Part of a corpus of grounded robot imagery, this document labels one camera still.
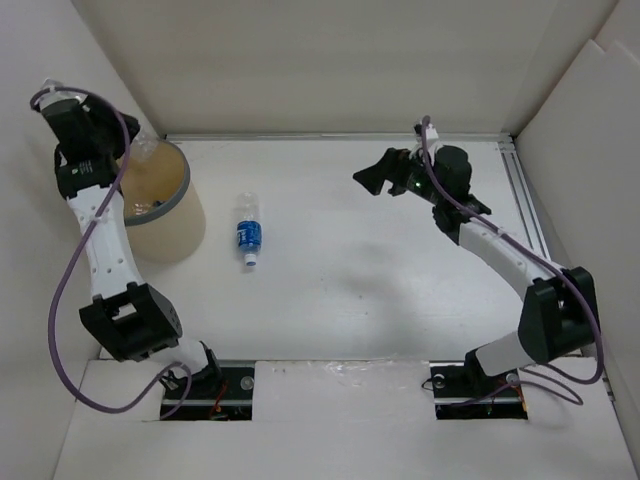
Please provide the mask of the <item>clear unlabelled plastic bottle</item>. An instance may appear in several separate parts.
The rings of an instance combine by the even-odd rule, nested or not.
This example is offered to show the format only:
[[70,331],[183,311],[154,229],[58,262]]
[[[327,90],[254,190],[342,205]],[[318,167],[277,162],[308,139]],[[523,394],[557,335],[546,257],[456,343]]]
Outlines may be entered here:
[[131,158],[139,163],[148,161],[159,144],[155,134],[141,129],[131,143]]

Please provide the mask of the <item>blue label bottle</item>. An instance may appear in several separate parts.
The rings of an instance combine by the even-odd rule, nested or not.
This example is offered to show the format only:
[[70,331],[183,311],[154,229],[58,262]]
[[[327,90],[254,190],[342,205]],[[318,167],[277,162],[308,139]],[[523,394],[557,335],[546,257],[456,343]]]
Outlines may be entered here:
[[257,265],[262,248],[262,225],[260,205],[254,193],[246,192],[239,196],[239,221],[236,226],[237,246],[246,267]]
[[153,202],[142,200],[126,200],[125,201],[125,216],[126,217],[138,217],[146,215],[154,210],[155,206]]

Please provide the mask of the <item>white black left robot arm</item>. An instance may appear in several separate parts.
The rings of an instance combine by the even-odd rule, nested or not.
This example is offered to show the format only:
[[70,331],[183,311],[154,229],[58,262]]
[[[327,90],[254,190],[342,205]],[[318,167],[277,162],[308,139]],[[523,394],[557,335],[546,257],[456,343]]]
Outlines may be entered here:
[[213,350],[187,340],[171,301],[143,280],[126,232],[120,182],[140,124],[96,95],[64,89],[32,103],[58,140],[54,173],[81,230],[78,254],[90,267],[84,328],[117,361],[148,359],[180,369],[161,377],[179,393],[216,394],[224,376]]

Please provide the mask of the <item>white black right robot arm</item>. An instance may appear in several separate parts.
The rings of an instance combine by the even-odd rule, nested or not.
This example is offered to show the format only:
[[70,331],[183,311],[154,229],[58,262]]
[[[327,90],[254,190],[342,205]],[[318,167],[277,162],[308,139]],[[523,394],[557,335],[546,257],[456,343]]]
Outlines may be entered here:
[[470,192],[472,166],[467,153],[444,146],[386,150],[374,165],[353,178],[370,194],[411,192],[432,203],[438,228],[456,245],[489,265],[523,302],[517,329],[469,351],[455,377],[464,395],[487,398],[497,382],[529,365],[551,361],[592,344],[603,351],[595,282],[582,267],[566,269],[538,257],[489,220],[490,209]]

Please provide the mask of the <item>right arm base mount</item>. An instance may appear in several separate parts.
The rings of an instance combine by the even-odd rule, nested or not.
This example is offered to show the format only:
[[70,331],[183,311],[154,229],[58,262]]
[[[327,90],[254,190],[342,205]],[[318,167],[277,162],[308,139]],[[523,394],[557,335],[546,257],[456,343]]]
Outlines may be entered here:
[[516,370],[487,377],[463,361],[434,361],[421,387],[433,394],[437,420],[527,420],[519,380]]

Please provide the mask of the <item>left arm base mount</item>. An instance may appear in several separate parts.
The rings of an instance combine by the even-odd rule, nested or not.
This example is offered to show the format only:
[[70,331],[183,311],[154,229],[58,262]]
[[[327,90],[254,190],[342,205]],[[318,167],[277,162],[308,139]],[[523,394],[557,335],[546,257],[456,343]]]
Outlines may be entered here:
[[175,375],[174,369],[163,376],[163,397],[160,417],[166,421],[250,421],[253,410],[255,363],[221,361],[222,377],[205,380],[194,377],[184,402],[172,414],[186,387],[186,378]]

